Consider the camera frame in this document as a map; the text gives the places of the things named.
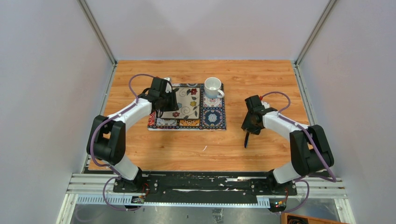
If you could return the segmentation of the purple handled knife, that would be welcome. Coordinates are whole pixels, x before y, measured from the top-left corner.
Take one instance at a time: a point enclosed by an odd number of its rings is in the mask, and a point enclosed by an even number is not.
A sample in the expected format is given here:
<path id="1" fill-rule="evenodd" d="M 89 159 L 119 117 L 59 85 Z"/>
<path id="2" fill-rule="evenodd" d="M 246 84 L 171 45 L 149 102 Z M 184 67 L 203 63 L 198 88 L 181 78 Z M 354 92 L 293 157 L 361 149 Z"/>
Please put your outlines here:
<path id="1" fill-rule="evenodd" d="M 244 148 L 248 147 L 248 140 L 249 140 L 250 132 L 246 132 L 245 140 L 244 140 Z"/>

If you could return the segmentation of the square floral plate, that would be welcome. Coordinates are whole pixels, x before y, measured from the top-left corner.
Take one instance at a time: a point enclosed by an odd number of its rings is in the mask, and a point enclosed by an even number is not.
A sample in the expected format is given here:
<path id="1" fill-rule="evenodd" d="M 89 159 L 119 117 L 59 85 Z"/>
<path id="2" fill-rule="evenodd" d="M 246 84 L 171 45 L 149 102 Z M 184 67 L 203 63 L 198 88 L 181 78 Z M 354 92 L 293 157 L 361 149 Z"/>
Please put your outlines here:
<path id="1" fill-rule="evenodd" d="M 177 111 L 160 113 L 162 119 L 198 119 L 200 115 L 201 91 L 198 87 L 177 87 L 174 89 Z"/>

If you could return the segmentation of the colourful patterned placemat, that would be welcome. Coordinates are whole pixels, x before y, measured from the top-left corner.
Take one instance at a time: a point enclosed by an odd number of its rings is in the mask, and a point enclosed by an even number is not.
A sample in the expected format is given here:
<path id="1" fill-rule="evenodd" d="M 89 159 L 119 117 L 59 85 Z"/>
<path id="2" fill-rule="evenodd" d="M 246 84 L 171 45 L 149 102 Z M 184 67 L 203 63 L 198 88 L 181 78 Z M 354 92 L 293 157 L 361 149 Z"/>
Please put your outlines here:
<path id="1" fill-rule="evenodd" d="M 201 91 L 200 115 L 198 119 L 162 119 L 155 112 L 149 116 L 150 131 L 206 131 L 226 130 L 225 102 L 223 98 L 208 98 L 204 84 L 173 84 L 177 87 L 198 87 Z"/>

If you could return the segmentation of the white mug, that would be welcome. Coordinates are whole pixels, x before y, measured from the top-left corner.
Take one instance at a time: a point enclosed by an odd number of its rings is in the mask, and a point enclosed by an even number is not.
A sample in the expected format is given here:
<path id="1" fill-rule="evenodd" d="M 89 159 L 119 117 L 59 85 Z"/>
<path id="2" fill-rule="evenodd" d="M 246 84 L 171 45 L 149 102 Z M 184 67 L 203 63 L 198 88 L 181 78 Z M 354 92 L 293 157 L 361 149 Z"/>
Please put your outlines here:
<path id="1" fill-rule="evenodd" d="M 222 82 L 216 77 L 209 77 L 204 82 L 205 94 L 208 98 L 223 98 L 225 93 L 221 90 Z"/>

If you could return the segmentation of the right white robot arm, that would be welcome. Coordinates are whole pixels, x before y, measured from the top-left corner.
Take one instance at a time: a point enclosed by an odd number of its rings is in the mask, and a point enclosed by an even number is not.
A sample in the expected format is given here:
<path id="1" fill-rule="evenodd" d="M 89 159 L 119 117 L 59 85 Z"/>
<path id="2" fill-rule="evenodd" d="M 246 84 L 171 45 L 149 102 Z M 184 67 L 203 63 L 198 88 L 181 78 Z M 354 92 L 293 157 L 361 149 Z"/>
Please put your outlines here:
<path id="1" fill-rule="evenodd" d="M 286 183 L 321 170 L 330 175 L 326 180 L 336 181 L 330 169 L 334 165 L 334 157 L 322 126 L 308 126 L 291 120 L 282 114 L 282 110 L 270 107 L 258 95 L 246 98 L 245 104 L 247 114 L 241 125 L 246 132 L 244 147 L 248 146 L 249 136 L 259 135 L 262 129 L 276 132 L 290 144 L 291 161 L 267 173 L 269 193 L 278 195 L 284 191 Z"/>

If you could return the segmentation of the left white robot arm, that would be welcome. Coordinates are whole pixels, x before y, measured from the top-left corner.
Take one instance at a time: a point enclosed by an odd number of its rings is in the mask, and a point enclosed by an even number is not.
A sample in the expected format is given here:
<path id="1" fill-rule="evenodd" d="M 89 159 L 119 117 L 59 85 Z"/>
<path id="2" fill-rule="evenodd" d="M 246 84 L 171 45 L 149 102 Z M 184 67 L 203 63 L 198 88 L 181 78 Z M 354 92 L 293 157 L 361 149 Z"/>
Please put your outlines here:
<path id="1" fill-rule="evenodd" d="M 137 193 L 143 187 L 142 170 L 126 156 L 127 130 L 154 112 L 177 111 L 178 105 L 168 77 L 152 77 L 150 87 L 133 95 L 132 103 L 120 111 L 94 118 L 86 151 L 97 166 L 109 167 L 130 192 Z"/>

